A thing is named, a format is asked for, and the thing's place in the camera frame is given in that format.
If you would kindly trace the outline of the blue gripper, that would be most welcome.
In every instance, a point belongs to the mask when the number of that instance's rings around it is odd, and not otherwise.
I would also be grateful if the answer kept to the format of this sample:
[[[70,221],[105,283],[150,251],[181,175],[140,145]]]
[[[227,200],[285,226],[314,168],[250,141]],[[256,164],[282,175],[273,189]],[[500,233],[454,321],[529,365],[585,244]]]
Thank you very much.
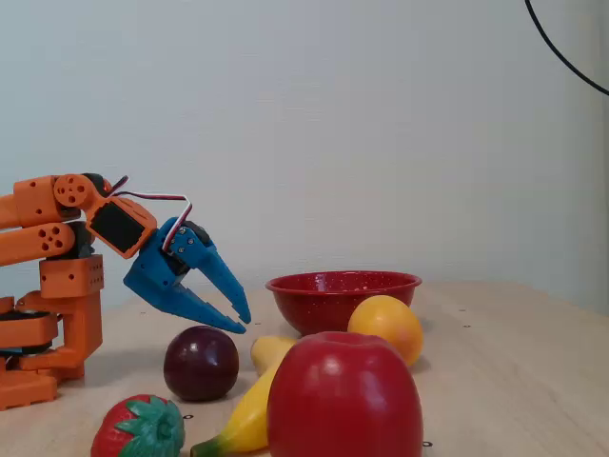
[[[191,269],[204,276],[230,302],[240,320],[249,324],[251,314],[245,291],[201,227],[180,227],[170,243],[162,245],[176,217],[155,230],[140,249],[124,278],[124,284],[144,301],[162,312],[236,334],[246,328],[204,301],[181,282]]]

